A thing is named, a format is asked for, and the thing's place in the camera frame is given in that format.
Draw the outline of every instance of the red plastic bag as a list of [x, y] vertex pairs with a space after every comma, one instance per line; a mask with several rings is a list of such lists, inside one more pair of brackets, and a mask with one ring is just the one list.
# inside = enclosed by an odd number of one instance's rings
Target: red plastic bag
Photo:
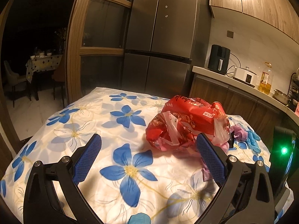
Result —
[[150, 122], [146, 138], [152, 146], [166, 151], [194, 148], [194, 138], [202, 132], [227, 153], [228, 118], [222, 105], [219, 102], [210, 105], [200, 98], [188, 99], [177, 95]]
[[157, 114], [145, 132], [148, 142], [161, 151], [195, 146], [191, 130], [169, 111]]

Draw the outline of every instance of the air fryer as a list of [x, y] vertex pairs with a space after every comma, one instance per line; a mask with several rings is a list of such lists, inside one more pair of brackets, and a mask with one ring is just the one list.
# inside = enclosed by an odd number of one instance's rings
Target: air fryer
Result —
[[213, 44], [208, 64], [208, 69], [225, 75], [231, 50], [220, 45]]

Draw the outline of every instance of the floor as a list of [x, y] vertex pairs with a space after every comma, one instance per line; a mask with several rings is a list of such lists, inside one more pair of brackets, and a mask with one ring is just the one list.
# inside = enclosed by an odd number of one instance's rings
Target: floor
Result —
[[25, 84], [17, 85], [16, 91], [18, 99], [13, 107], [11, 89], [9, 86], [4, 87], [8, 112], [20, 140], [33, 136], [52, 114], [63, 109], [60, 87], [55, 89], [55, 100], [50, 85], [46, 87], [43, 85], [42, 91], [38, 91], [39, 101], [35, 100], [33, 92], [31, 92], [31, 101], [29, 100]]

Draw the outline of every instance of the white wall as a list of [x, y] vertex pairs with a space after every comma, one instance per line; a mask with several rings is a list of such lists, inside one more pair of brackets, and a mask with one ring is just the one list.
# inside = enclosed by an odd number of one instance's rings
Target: white wall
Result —
[[[234, 32], [234, 38], [227, 37], [228, 30]], [[299, 67], [299, 56], [294, 54], [286, 45], [274, 41], [266, 35], [261, 35], [253, 28], [240, 25], [237, 21], [232, 23], [215, 18], [212, 19], [205, 68], [207, 68], [213, 44], [229, 48], [231, 53], [239, 58], [243, 68], [248, 66], [251, 71], [257, 74], [258, 84], [264, 62], [270, 62], [274, 73], [271, 92], [273, 93], [274, 89], [284, 93], [288, 92], [291, 75]], [[232, 65], [239, 66], [239, 62], [231, 55], [228, 67]]]

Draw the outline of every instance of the cooking oil bottle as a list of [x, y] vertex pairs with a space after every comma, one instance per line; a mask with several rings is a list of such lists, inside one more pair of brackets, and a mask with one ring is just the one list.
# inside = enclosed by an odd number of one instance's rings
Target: cooking oil bottle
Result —
[[263, 69], [263, 73], [261, 76], [259, 91], [269, 95], [272, 81], [273, 81], [272, 65], [269, 62], [265, 62], [265, 67]]

